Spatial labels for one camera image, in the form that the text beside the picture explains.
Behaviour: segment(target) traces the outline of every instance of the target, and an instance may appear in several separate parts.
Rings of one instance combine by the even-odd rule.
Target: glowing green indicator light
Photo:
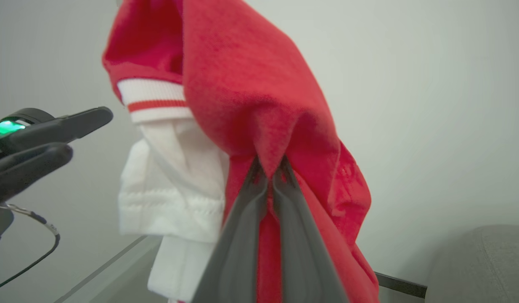
[[[12,133],[12,132],[16,132],[19,129],[24,129],[24,128],[26,128],[24,125],[18,124],[15,122],[11,122],[11,121],[0,122],[0,134]]]

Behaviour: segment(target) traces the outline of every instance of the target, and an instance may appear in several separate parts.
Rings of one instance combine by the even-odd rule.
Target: white wall
[[[358,243],[374,270],[426,284],[449,239],[519,224],[519,0],[248,2],[300,47],[365,174],[373,205]],[[26,106],[116,115],[73,143],[73,163],[14,199],[64,239],[0,303],[51,302],[132,241],[118,236],[115,196],[133,130],[100,67],[116,10],[113,0],[0,1],[0,117]],[[0,280],[51,245],[18,218],[0,243]]]
[[[11,200],[61,232],[48,259],[0,289],[0,303],[51,303],[136,237],[119,236],[119,174],[135,140],[101,54],[117,12],[112,0],[0,0],[0,118],[24,107],[60,116],[108,106],[114,120],[71,144],[74,157]],[[46,253],[48,230],[17,216],[0,242],[0,282]]]
[[[519,224],[519,0],[250,0],[297,43],[370,186],[357,240],[426,284],[436,250]]]

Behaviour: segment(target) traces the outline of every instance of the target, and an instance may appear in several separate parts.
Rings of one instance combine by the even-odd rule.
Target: white fabric
[[[127,79],[118,88],[127,105],[184,98],[182,86],[167,84]],[[121,176],[120,230],[164,236],[148,288],[190,301],[219,236],[229,159],[186,107],[131,115],[143,138],[132,146]]]

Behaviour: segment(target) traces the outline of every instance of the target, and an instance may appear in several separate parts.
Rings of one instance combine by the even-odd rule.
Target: black cable
[[[37,261],[31,263],[28,267],[26,267],[25,269],[21,270],[18,274],[15,274],[11,278],[9,278],[9,279],[5,280],[4,282],[0,283],[0,287],[4,286],[5,284],[8,284],[12,280],[15,280],[21,274],[23,274],[26,271],[30,270],[33,266],[36,266],[37,263],[41,262],[44,258],[48,257],[51,253],[54,252],[54,250],[56,250],[56,247],[58,247],[59,240],[60,240],[60,234],[59,234],[58,230],[56,229],[56,227],[54,227],[52,224],[48,223],[46,221],[46,219],[44,219],[40,215],[37,215],[33,211],[26,211],[25,209],[21,209],[19,207],[16,207],[15,205],[8,205],[8,208],[10,210],[12,210],[12,211],[17,212],[17,213],[22,213],[23,215],[27,215],[28,217],[30,217],[30,218],[34,219],[35,221],[41,223],[42,225],[46,226],[46,228],[48,228],[54,234],[56,239],[54,240],[54,246],[52,246],[52,249],[50,249],[46,254],[44,254],[42,257],[37,259]]]

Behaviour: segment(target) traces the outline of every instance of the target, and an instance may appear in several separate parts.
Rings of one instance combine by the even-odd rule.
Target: gray couch
[[[448,245],[426,303],[519,303],[519,226],[485,226]]]

